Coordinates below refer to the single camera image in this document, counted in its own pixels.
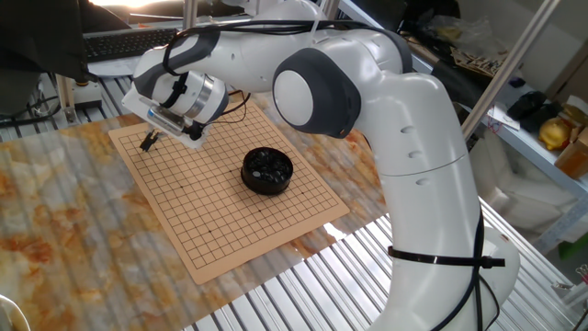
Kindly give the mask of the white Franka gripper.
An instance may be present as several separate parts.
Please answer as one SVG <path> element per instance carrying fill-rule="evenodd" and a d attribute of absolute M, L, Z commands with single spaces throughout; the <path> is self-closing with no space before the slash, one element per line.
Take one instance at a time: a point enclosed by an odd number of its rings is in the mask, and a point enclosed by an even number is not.
<path fill-rule="evenodd" d="M 147 134 L 140 144 L 144 152 L 148 152 L 164 136 L 176 139 L 191 149 L 200 148 L 209 136 L 209 125 L 176 115 L 141 96 L 134 88 L 125 95 L 122 105 L 148 124 Z"/>

